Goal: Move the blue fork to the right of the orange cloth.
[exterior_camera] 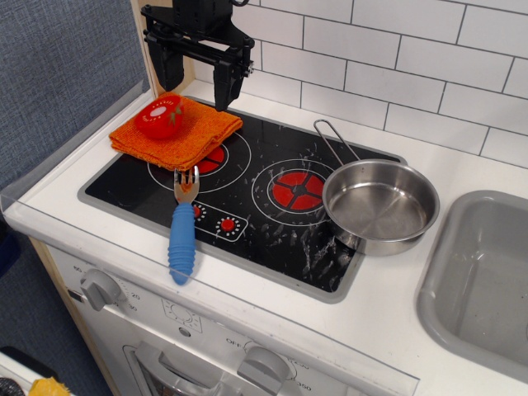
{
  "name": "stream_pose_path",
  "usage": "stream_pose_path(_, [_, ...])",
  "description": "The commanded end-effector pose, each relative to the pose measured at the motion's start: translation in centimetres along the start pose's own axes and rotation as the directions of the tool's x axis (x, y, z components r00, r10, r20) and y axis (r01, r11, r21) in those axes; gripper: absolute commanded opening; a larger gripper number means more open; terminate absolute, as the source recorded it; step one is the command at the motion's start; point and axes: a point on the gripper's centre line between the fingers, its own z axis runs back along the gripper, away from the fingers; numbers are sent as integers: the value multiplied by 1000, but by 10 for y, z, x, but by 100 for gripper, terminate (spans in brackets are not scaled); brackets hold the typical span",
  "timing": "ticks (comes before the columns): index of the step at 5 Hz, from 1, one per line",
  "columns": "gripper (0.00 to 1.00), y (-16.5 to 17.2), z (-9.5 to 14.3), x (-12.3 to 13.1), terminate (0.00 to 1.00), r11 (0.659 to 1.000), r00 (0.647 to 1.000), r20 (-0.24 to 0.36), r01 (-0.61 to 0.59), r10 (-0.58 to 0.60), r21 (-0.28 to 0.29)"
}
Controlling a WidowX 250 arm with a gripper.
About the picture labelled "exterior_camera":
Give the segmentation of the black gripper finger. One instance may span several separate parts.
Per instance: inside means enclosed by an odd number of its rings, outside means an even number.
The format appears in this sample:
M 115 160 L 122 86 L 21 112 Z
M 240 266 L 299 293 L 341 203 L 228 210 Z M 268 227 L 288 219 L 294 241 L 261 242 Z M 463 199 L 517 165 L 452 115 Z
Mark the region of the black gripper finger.
M 226 111 L 238 98 L 244 79 L 240 62 L 221 60 L 214 66 L 214 105 L 217 111 Z
M 160 86 L 170 92 L 184 79 L 183 55 L 156 42 L 148 42 L 148 51 Z

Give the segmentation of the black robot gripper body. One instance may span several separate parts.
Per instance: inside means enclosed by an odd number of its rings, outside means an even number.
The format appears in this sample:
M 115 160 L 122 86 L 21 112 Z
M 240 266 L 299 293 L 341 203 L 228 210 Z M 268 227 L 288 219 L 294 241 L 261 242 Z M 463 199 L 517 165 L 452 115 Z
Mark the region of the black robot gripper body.
M 173 1 L 170 7 L 147 4 L 141 8 L 144 41 L 214 65 L 220 60 L 240 62 L 244 77 L 252 73 L 254 40 L 232 22 L 235 7 L 246 1 Z

